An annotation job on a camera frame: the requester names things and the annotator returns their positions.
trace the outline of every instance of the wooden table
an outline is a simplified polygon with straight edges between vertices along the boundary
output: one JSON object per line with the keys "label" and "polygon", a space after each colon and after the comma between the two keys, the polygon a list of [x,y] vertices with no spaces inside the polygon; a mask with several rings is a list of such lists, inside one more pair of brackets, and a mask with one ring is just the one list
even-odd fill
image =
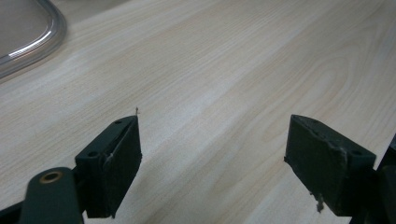
{"label": "wooden table", "polygon": [[283,162],[291,114],[382,158],[396,132],[394,0],[54,1],[68,35],[0,84],[0,202],[138,106],[141,169],[116,219],[348,223]]}

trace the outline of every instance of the screw hole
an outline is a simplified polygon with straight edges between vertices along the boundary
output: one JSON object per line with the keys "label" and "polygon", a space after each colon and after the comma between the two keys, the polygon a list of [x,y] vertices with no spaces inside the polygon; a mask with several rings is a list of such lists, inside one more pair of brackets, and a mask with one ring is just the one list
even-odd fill
{"label": "screw hole", "polygon": [[89,156],[89,157],[95,157],[95,156],[97,156],[97,155],[98,155],[98,153],[95,152],[95,151],[88,153],[88,156]]}
{"label": "screw hole", "polygon": [[41,176],[40,183],[41,184],[49,184],[59,180],[62,177],[62,172],[54,171],[48,174]]}

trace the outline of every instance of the light wood grain surface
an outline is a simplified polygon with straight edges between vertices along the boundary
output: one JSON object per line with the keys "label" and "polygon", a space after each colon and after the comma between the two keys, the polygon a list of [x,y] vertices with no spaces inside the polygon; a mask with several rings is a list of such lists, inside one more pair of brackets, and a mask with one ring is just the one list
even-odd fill
{"label": "light wood grain surface", "polygon": [[383,156],[396,132],[396,2],[56,0],[59,50],[0,84],[1,207],[138,106],[143,160],[116,219],[348,223],[283,162],[291,114]]}

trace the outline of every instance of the clear plastic container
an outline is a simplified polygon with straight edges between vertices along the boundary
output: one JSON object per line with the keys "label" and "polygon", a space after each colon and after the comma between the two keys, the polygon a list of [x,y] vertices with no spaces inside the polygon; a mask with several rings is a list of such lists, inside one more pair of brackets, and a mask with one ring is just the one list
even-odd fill
{"label": "clear plastic container", "polygon": [[48,0],[0,0],[0,78],[35,63],[64,40],[66,22]]}

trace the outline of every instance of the black mechanical arm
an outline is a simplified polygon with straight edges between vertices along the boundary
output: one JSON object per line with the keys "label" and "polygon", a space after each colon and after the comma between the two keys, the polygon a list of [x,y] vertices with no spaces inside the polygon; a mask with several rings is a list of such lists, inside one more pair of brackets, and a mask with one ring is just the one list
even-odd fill
{"label": "black mechanical arm", "polygon": [[285,162],[318,201],[351,224],[396,224],[396,135],[376,170],[375,154],[325,124],[292,115]]}
{"label": "black mechanical arm", "polygon": [[0,211],[0,223],[76,224],[115,216],[142,160],[137,116],[111,123],[77,156],[33,177],[25,200]]}

